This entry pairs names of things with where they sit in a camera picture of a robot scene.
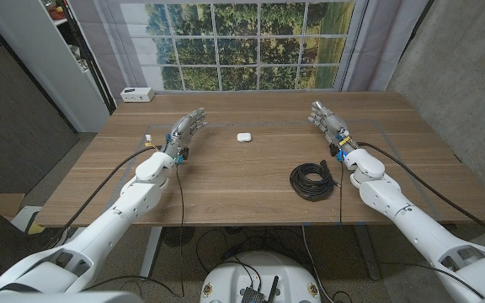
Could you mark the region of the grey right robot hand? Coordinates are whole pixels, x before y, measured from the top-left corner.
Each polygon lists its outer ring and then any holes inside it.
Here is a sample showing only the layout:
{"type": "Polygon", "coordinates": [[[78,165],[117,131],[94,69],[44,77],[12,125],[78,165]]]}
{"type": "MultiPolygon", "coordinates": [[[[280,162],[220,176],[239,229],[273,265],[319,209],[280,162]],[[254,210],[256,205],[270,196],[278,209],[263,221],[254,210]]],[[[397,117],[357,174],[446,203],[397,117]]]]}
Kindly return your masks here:
{"type": "Polygon", "coordinates": [[[308,120],[325,135],[330,144],[338,149],[342,157],[358,148],[350,136],[347,124],[320,101],[312,103],[312,112],[308,120]]]}

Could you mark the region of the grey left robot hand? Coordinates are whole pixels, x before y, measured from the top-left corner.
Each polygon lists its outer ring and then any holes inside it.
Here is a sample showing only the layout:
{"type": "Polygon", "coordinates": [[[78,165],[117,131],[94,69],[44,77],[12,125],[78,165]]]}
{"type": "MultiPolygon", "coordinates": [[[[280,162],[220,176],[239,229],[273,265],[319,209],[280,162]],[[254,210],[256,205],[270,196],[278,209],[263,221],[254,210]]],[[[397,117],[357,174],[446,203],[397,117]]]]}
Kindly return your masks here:
{"type": "Polygon", "coordinates": [[[205,117],[205,109],[198,108],[174,123],[172,129],[167,133],[166,143],[161,152],[175,158],[182,149],[189,145],[192,136],[208,125],[205,117]]]}

